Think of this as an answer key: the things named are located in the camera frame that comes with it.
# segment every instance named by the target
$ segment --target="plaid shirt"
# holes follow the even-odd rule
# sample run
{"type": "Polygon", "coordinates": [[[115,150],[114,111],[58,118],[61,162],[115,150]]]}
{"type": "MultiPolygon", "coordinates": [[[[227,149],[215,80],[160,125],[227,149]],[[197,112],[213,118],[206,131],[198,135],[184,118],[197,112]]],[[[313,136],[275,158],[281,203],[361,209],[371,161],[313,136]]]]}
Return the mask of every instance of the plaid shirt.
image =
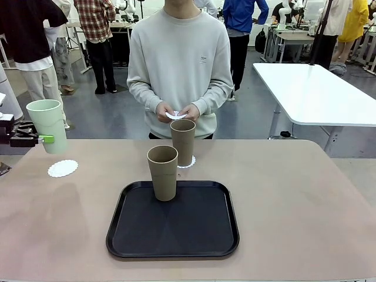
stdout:
{"type": "Polygon", "coordinates": [[[111,0],[74,0],[74,4],[87,40],[101,42],[111,37],[109,21],[116,16],[111,0]]]}

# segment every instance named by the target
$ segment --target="tray rim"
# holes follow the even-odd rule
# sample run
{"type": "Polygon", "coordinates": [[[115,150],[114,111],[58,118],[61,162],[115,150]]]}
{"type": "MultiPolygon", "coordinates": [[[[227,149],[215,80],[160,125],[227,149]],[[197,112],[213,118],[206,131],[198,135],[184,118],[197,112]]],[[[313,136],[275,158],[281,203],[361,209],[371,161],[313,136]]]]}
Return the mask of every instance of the tray rim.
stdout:
{"type": "Polygon", "coordinates": [[[112,244],[112,238],[113,238],[113,235],[115,234],[115,230],[116,228],[113,228],[114,224],[115,224],[115,221],[118,219],[118,217],[120,216],[121,214],[121,211],[122,209],[119,208],[119,204],[120,202],[125,199],[125,196],[127,193],[129,193],[131,190],[135,189],[135,185],[141,185],[142,183],[152,183],[152,181],[149,181],[149,180],[141,180],[141,181],[135,181],[135,182],[132,182],[132,183],[129,183],[120,193],[120,196],[119,196],[119,199],[116,203],[116,207],[115,207],[115,211],[113,213],[113,216],[112,216],[112,219],[111,219],[111,222],[110,222],[110,226],[109,226],[109,229],[108,229],[108,232],[107,232],[107,235],[106,235],[106,247],[107,247],[107,250],[108,252],[117,257],[117,258],[122,258],[122,259],[152,259],[152,258],[192,258],[192,257],[197,257],[197,258],[204,258],[204,257],[212,257],[212,258],[215,258],[215,257],[226,257],[226,256],[229,256],[230,254],[232,254],[236,248],[238,247],[239,245],[239,242],[240,242],[240,234],[239,234],[239,229],[237,227],[237,221],[236,221],[236,216],[235,216],[235,211],[234,211],[234,206],[233,206],[233,201],[232,201],[232,198],[231,198],[231,193],[230,191],[228,190],[228,188],[217,182],[217,181],[212,181],[212,180],[177,180],[176,181],[176,185],[178,186],[179,183],[183,184],[183,183],[187,183],[187,182],[199,182],[200,184],[209,184],[209,183],[214,183],[216,186],[219,186],[219,188],[222,189],[222,191],[224,192],[225,196],[226,196],[226,206],[227,206],[227,210],[229,212],[229,220],[230,220],[230,225],[231,225],[231,232],[233,233],[233,237],[234,237],[234,243],[231,245],[231,247],[223,252],[223,253],[219,253],[219,254],[203,254],[203,255],[194,255],[194,254],[190,254],[190,255],[185,255],[185,256],[179,256],[179,255],[159,255],[159,256],[156,256],[156,255],[148,255],[148,256],[145,256],[145,255],[137,255],[137,254],[132,254],[132,255],[127,255],[127,256],[124,256],[122,254],[120,254],[119,252],[117,252],[114,248],[113,248],[113,244],[112,244]]]}

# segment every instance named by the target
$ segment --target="brown cup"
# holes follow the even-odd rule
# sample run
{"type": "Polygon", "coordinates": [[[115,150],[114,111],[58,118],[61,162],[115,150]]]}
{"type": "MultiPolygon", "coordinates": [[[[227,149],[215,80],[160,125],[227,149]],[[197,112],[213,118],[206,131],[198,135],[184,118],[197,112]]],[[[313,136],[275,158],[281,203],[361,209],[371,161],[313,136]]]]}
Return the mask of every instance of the brown cup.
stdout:
{"type": "Polygon", "coordinates": [[[174,120],[170,127],[172,144],[179,152],[177,165],[188,166],[192,162],[196,124],[188,119],[178,119],[174,120]]]}
{"type": "Polygon", "coordinates": [[[158,200],[172,200],[176,194],[176,170],[178,152],[174,147],[161,145],[147,153],[153,188],[158,200]]]}

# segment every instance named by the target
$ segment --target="cup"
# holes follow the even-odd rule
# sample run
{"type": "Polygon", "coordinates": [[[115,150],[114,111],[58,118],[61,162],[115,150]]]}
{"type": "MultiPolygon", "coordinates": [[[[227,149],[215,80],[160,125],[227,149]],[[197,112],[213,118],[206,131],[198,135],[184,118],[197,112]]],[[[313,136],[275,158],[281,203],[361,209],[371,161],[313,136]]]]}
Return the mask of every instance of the cup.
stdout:
{"type": "Polygon", "coordinates": [[[188,119],[179,119],[174,120],[170,127],[172,144],[179,152],[177,165],[188,166],[192,162],[196,124],[188,119]]]}
{"type": "Polygon", "coordinates": [[[49,154],[63,153],[68,143],[63,121],[61,103],[57,100],[38,100],[26,106],[31,121],[33,121],[39,135],[52,135],[54,142],[43,144],[49,154]]]}
{"type": "Polygon", "coordinates": [[[147,153],[154,193],[158,200],[172,200],[176,194],[176,171],[178,152],[174,147],[161,145],[147,153]]]}

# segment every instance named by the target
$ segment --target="sweatshirt logo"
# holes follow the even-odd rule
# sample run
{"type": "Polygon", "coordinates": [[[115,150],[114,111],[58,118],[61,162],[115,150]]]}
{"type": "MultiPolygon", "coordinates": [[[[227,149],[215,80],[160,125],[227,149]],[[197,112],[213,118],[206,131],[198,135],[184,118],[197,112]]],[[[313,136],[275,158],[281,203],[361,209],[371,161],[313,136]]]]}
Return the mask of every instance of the sweatshirt logo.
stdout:
{"type": "Polygon", "coordinates": [[[206,63],[206,56],[201,56],[200,63],[206,63]]]}

